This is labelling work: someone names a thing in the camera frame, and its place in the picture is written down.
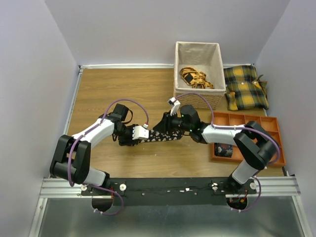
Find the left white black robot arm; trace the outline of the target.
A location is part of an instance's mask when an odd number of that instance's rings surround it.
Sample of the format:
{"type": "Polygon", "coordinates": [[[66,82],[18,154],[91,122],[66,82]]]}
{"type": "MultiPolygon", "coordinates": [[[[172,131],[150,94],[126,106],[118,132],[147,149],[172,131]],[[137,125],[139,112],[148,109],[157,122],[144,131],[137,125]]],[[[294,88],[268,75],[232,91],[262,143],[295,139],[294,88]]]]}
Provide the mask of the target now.
{"type": "Polygon", "coordinates": [[[62,135],[50,165],[50,175],[67,180],[71,186],[86,184],[99,194],[106,194],[111,188],[110,175],[90,166],[91,150],[107,137],[131,141],[135,125],[127,126],[127,114],[133,112],[122,104],[105,117],[100,116],[95,123],[75,135],[62,135]]]}

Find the black floral tie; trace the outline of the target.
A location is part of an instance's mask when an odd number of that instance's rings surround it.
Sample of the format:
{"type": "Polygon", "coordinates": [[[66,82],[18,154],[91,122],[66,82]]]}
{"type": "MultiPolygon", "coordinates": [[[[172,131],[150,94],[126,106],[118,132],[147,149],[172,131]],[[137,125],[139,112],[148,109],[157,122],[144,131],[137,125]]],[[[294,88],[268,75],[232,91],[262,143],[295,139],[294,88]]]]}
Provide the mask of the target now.
{"type": "Polygon", "coordinates": [[[180,140],[183,136],[184,132],[180,130],[175,130],[171,133],[161,133],[158,131],[150,130],[149,137],[145,140],[141,140],[140,143],[174,141],[180,140]]]}

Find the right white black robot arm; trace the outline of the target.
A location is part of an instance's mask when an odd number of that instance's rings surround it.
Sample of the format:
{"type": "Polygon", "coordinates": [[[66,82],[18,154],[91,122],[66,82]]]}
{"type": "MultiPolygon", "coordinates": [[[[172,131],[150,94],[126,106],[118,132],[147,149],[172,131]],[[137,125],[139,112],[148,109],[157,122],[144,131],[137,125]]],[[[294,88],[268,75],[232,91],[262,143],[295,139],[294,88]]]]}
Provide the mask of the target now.
{"type": "Polygon", "coordinates": [[[224,190],[237,194],[245,183],[263,170],[274,156],[280,156],[279,145],[258,123],[234,126],[219,126],[200,120],[198,112],[191,105],[180,108],[180,116],[173,111],[163,113],[154,131],[169,134],[175,130],[188,132],[197,143],[221,143],[238,147],[243,161],[224,182],[224,190]]]}

